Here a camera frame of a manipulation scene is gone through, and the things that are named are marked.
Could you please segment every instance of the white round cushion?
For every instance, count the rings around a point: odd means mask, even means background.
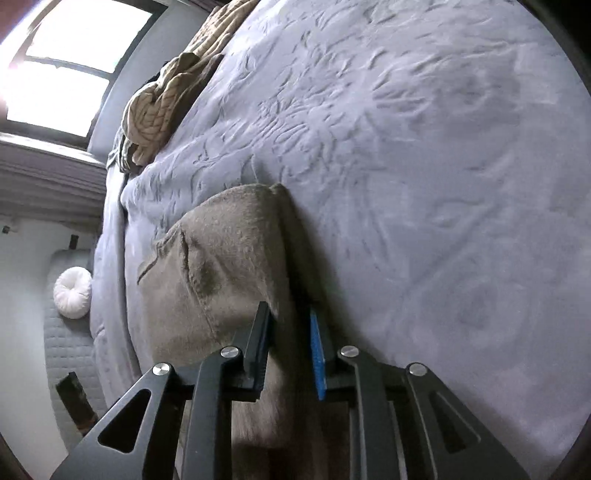
[[[90,310],[92,276],[82,267],[71,267],[62,273],[53,286],[57,311],[69,319],[79,319]]]

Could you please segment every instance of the brown throw blanket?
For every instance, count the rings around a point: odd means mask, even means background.
[[[346,407],[316,400],[292,295],[323,302],[307,245],[286,190],[247,185],[183,216],[141,267],[140,337],[153,363],[187,365],[228,345],[261,300],[277,319],[261,399],[232,406],[236,479],[348,476]]]
[[[222,61],[222,50],[258,2],[233,0],[214,9],[185,51],[162,68],[155,82],[133,95],[115,145],[121,171],[135,170],[132,163],[145,167],[154,161],[209,83]]]

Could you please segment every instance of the window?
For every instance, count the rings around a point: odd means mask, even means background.
[[[152,0],[61,0],[13,59],[2,130],[86,148],[100,108],[165,7]]]

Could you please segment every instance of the gray comforter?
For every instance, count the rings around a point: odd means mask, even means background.
[[[137,273],[230,186],[281,182],[339,321],[422,361],[534,479],[591,411],[591,99],[502,0],[262,0],[154,164],[109,170],[92,319],[108,401],[148,358]]]

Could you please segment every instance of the silver screw head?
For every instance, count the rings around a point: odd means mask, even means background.
[[[220,355],[224,358],[235,358],[238,356],[239,353],[240,353],[240,350],[238,349],[238,347],[225,346],[224,348],[222,348]]]
[[[154,375],[166,375],[170,372],[170,365],[169,364],[156,364],[152,369],[152,373]]]
[[[408,367],[408,371],[415,377],[423,377],[427,375],[427,372],[429,372],[428,368],[423,364],[412,364],[410,367]]]
[[[355,358],[359,355],[359,349],[353,345],[345,345],[341,350],[340,354],[347,358]]]

